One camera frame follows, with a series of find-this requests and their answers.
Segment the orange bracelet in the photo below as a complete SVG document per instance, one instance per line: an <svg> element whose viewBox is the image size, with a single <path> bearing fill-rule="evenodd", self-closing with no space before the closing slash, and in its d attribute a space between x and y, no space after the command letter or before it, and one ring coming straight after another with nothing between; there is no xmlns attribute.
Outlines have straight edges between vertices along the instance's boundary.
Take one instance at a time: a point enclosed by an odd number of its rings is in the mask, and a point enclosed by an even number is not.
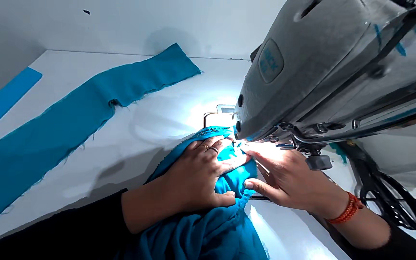
<svg viewBox="0 0 416 260"><path fill-rule="evenodd" d="M348 192L348 194L350 196L350 201L348 202L346 209L343 211L343 213L341 213L339 217L334 218L334 219L327 219L328 222L332 224L344 223L350 220L355 215L357 210L361 210L364 208L364 205L361 203L361 201L358 198L356 198L350 192Z"/></svg>

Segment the machine logo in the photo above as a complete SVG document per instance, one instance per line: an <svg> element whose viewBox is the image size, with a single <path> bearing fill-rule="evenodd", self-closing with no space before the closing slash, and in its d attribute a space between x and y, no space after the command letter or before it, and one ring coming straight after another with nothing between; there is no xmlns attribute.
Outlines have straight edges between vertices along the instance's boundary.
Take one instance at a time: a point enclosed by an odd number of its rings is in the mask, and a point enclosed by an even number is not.
<svg viewBox="0 0 416 260"><path fill-rule="evenodd" d="M259 71L266 83L272 82L283 70L283 57L274 40L269 39L259 56Z"/></svg>

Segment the sewing machine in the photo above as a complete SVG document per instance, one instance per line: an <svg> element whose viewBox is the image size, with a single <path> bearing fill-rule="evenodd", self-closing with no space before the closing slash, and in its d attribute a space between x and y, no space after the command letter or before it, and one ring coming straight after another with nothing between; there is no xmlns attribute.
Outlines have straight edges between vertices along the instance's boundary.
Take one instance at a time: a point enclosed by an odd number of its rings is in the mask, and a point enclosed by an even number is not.
<svg viewBox="0 0 416 260"><path fill-rule="evenodd" d="M288 0L235 106L236 139L272 142L330 169L320 150L416 124L416 5Z"/></svg>

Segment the silver ring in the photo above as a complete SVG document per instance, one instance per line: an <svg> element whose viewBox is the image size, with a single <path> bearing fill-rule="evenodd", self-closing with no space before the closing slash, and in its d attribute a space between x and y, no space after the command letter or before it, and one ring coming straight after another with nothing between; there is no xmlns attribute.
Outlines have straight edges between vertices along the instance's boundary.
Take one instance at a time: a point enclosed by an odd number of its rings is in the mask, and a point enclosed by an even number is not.
<svg viewBox="0 0 416 260"><path fill-rule="evenodd" d="M216 148L214 148L213 146L208 147L208 149L213 149L213 151L215 151L219 155L219 151Z"/></svg>

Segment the fingernail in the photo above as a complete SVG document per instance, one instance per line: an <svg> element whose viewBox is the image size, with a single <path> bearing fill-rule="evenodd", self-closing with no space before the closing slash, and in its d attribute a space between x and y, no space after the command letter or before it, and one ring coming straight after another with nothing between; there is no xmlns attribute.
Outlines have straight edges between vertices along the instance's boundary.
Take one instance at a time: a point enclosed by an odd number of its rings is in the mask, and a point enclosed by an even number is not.
<svg viewBox="0 0 416 260"><path fill-rule="evenodd" d="M246 182L245 182L245 187L246 187L247 189L251 189L251 188L253 188L253 183L252 183L252 182L249 182L249 181L246 181Z"/></svg>

